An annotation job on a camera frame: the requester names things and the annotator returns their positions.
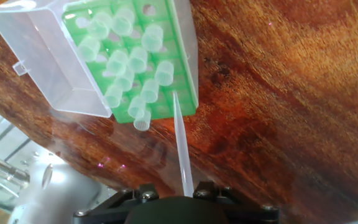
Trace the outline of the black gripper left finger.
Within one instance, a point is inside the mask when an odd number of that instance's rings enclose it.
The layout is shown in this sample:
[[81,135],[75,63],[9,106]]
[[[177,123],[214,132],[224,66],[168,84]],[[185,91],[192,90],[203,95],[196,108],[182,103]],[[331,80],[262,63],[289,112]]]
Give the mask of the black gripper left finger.
[[94,209],[75,212],[72,224],[124,223],[133,208],[158,199],[153,183],[142,184],[138,189],[123,189]]

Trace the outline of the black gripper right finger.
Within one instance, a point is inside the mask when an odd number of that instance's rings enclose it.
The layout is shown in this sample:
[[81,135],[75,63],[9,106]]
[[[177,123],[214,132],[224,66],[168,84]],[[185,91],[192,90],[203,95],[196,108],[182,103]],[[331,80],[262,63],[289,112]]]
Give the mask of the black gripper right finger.
[[279,224],[279,208],[260,205],[233,187],[201,181],[193,198],[211,202],[223,212],[229,223]]

